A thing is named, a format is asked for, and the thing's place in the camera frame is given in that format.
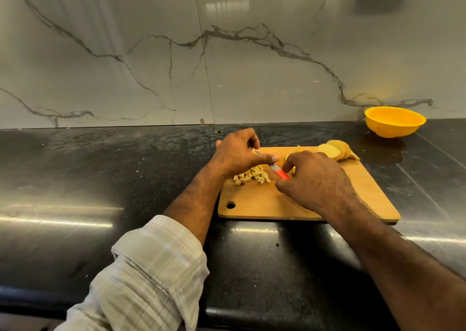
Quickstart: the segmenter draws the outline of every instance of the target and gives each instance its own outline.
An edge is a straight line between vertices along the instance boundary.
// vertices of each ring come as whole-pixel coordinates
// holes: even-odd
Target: white plaid sleeve
[[[56,330],[195,330],[208,276],[201,243],[162,215],[132,230],[112,248],[114,263],[91,282],[83,303]]]

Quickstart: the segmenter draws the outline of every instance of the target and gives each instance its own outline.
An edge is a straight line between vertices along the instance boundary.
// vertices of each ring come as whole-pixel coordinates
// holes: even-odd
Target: plastic bowl
[[[376,106],[367,109],[364,113],[367,127],[386,139],[415,133],[427,121],[415,111],[394,106]]]

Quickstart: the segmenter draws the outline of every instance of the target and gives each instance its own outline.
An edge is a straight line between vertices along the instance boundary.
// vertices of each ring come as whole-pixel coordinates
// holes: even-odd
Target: wooden cutting board
[[[317,147],[302,147],[303,150],[316,152]],[[281,168],[285,156],[293,153],[295,147],[262,147],[262,153],[272,153],[280,156],[277,165]],[[347,159],[340,162],[341,167],[349,175],[359,197],[384,221],[398,222],[400,214],[388,200],[376,181],[358,160]],[[233,179],[228,179],[223,185],[218,215],[224,218],[239,218],[251,220],[310,220],[323,221],[323,218],[313,211],[299,206],[291,198],[280,193],[274,181],[279,177],[268,166],[263,165],[271,183],[259,184],[251,180],[243,185],[236,185]]]

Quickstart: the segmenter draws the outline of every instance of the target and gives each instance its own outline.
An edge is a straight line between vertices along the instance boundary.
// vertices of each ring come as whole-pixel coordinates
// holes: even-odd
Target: kitchen counter
[[[0,131],[0,312],[64,318],[112,263],[119,237],[162,213],[207,163],[215,140],[244,127]],[[347,141],[399,210],[395,228],[466,276],[466,119],[430,120],[392,140],[363,122],[253,127],[263,146]],[[397,329],[370,277],[327,224],[214,213],[204,249],[211,275],[200,326]]]

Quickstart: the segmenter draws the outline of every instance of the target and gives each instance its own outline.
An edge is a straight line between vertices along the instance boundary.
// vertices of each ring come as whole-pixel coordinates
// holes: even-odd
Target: knife
[[[277,164],[270,163],[269,165],[273,169],[273,171],[280,177],[280,179],[290,180],[290,177],[283,171],[283,169],[280,169],[280,167]]]

